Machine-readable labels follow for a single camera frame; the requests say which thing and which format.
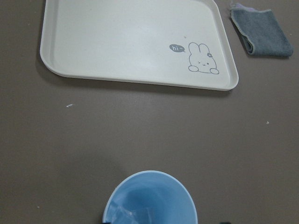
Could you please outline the light blue plastic cup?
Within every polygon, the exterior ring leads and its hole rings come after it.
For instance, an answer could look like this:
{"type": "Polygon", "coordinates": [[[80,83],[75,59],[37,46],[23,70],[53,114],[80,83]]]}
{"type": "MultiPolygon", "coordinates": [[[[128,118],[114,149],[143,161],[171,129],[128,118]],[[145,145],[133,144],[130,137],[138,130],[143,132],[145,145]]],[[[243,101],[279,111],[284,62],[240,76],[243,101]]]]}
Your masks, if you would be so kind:
{"type": "Polygon", "coordinates": [[[154,170],[135,173],[112,192],[102,216],[104,224],[196,224],[197,211],[185,186],[154,170]]]}

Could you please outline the cream rabbit tray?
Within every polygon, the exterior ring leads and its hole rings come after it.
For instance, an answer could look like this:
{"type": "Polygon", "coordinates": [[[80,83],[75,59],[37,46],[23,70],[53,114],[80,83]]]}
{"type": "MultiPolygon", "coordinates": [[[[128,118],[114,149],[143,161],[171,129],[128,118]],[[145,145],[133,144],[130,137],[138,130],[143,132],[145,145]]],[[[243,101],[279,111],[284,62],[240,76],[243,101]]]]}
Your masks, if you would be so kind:
{"type": "Polygon", "coordinates": [[[63,77],[220,91],[239,81],[213,0],[48,0],[40,56],[63,77]]]}

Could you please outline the grey folded cloth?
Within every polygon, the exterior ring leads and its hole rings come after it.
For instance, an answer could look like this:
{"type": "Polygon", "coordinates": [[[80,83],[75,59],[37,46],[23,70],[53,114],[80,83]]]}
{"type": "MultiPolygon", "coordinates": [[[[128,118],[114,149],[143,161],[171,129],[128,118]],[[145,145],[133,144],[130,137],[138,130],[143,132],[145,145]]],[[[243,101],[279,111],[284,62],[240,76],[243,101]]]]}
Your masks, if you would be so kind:
{"type": "Polygon", "coordinates": [[[282,31],[272,10],[257,10],[235,3],[230,8],[230,14],[249,55],[292,56],[293,46],[282,31]]]}

